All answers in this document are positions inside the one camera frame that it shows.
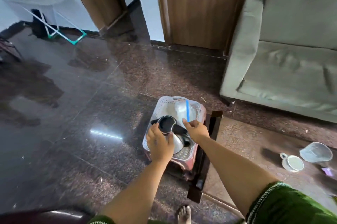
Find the sofa seat cushion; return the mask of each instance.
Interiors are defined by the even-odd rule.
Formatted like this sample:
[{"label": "sofa seat cushion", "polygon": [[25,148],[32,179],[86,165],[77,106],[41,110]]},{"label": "sofa seat cushion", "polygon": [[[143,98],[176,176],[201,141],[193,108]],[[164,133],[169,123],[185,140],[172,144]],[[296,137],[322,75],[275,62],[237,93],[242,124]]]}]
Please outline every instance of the sofa seat cushion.
[{"label": "sofa seat cushion", "polygon": [[337,50],[337,0],[265,0],[260,40]]},{"label": "sofa seat cushion", "polygon": [[337,115],[337,51],[259,41],[237,91]]}]

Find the sofa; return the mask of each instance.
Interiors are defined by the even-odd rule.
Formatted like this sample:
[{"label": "sofa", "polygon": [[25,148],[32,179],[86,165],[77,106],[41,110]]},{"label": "sofa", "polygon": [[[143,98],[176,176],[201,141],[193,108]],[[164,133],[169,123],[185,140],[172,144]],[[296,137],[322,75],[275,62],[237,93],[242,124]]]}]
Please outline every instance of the sofa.
[{"label": "sofa", "polygon": [[220,95],[337,123],[337,0],[245,0]]}]

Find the purple object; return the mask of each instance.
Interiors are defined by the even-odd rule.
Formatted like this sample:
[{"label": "purple object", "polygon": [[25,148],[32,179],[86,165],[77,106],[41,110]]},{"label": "purple object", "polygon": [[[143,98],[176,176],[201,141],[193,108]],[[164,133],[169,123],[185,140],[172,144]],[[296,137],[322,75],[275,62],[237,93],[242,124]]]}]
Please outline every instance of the purple object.
[{"label": "purple object", "polygon": [[325,172],[325,174],[326,174],[327,176],[334,176],[334,175],[332,174],[330,168],[324,167],[324,168],[322,168],[322,170]]}]

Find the hand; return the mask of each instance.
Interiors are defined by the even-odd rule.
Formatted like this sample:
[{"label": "hand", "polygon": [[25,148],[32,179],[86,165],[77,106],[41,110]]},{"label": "hand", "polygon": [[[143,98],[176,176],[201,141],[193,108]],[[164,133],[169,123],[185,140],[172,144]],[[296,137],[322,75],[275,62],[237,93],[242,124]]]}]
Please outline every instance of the hand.
[{"label": "hand", "polygon": [[146,135],[147,144],[151,152],[152,162],[168,164],[174,152],[173,133],[169,134],[167,141],[158,126],[159,124],[156,123],[149,128]]},{"label": "hand", "polygon": [[207,127],[204,124],[200,123],[198,120],[187,122],[186,119],[183,119],[183,124],[192,140],[195,141],[197,144],[198,141],[202,139],[202,137],[210,137]]}]

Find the sofa armrest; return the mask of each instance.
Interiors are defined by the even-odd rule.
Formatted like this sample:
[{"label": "sofa armrest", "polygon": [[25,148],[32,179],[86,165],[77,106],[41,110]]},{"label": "sofa armrest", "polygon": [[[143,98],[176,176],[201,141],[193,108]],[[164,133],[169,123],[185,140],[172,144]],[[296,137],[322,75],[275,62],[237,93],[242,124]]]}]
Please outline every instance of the sofa armrest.
[{"label": "sofa armrest", "polygon": [[259,44],[263,0],[246,0],[235,28],[220,95],[233,97],[253,61]]}]

